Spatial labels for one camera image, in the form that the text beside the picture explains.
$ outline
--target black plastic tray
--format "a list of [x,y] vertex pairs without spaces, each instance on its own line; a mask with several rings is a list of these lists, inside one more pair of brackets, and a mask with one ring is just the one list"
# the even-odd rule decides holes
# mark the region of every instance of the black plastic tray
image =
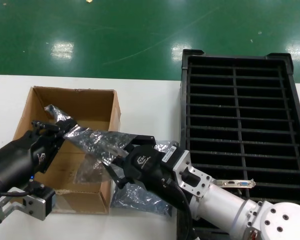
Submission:
[[[300,204],[300,102],[288,53],[213,56],[183,50],[181,147],[216,179],[254,179],[243,199]],[[178,237],[183,217],[178,213]],[[229,236],[205,220],[202,240]]]

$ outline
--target box flap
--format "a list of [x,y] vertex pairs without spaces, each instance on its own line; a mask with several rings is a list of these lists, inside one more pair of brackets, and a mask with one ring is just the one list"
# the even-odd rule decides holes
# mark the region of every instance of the box flap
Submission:
[[114,90],[61,89],[41,86],[35,86],[34,90],[43,107],[53,104],[76,120],[110,121]]
[[56,191],[56,205],[54,213],[105,214],[108,213],[100,193]]
[[121,118],[121,111],[120,111],[118,96],[116,91],[114,91],[109,131],[119,131],[120,118]]
[[21,119],[19,121],[18,127],[14,134],[13,140],[22,137],[26,131],[31,130],[31,122],[33,120],[48,121],[48,117],[45,111],[42,109],[39,98],[37,97],[33,88],[30,89],[28,94],[25,107]]
[[103,202],[104,202],[104,205],[109,208],[110,207],[110,200],[111,200],[111,186],[112,186],[112,180],[110,181],[104,181],[102,184],[101,184],[101,188],[100,188],[100,191],[101,191],[101,196],[103,198]]

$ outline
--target plastic bag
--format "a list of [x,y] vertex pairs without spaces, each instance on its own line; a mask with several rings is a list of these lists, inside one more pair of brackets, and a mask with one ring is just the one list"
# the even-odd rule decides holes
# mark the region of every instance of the plastic bag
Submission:
[[[53,105],[46,106],[45,110],[54,116],[56,122],[71,118]],[[109,180],[110,176],[102,163],[109,166],[117,156],[127,156],[128,153],[124,148],[135,137],[136,135],[133,134],[92,130],[76,125],[64,135],[66,140],[69,140],[86,153],[85,159],[76,173],[74,182],[99,183]],[[162,141],[156,144],[155,149],[167,152],[175,144],[177,144],[175,141]],[[123,177],[122,169],[117,167],[113,169],[119,177]],[[155,194],[138,185],[129,183],[123,189],[115,188],[111,207],[137,209],[162,215],[171,215],[172,211],[172,207]]]

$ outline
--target white table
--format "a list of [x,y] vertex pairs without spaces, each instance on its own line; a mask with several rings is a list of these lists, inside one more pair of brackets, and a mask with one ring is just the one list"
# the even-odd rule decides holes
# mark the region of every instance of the white table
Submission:
[[[122,112],[122,132],[154,135],[158,140],[179,140],[179,81],[0,75],[0,147],[12,140],[28,91],[37,85],[115,89]],[[300,97],[300,84],[297,88]],[[41,222],[16,211],[0,225],[0,240],[12,238],[175,240],[176,220],[152,213],[111,209],[106,216],[54,213]]]

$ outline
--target robotic arm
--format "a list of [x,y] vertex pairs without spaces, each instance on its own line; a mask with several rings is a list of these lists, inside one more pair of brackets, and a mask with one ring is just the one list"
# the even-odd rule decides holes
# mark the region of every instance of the robotic arm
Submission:
[[[76,125],[73,119],[56,124],[32,122],[33,130],[0,149],[0,223],[14,210],[44,220],[55,202],[53,189],[34,181],[45,173],[64,142],[63,135]],[[23,204],[10,203],[22,197]]]
[[[300,240],[300,205],[245,201],[219,185],[245,188],[253,181],[215,180],[192,167],[189,151],[173,146],[164,154],[154,145],[154,137],[138,136],[125,148],[129,152],[125,159],[118,157],[113,162],[123,169],[122,179],[111,166],[105,166],[119,188],[129,182],[138,184],[187,212],[190,218],[209,221],[234,240]],[[191,222],[187,235],[198,239]]]
[[[34,181],[45,173],[64,142],[63,135],[76,126],[73,119],[56,124],[34,121],[33,130],[0,149],[0,223],[14,210],[44,220],[54,206],[53,189]],[[122,168],[119,178],[104,164],[121,189],[134,183],[187,213],[186,239],[198,239],[192,219],[203,218],[234,240],[300,240],[300,206],[283,202],[243,200],[219,186],[248,188],[253,181],[215,180],[195,169],[190,153],[173,146],[166,154],[154,149],[153,136],[137,136],[125,147],[126,155],[113,164]],[[23,204],[9,201],[22,197]]]

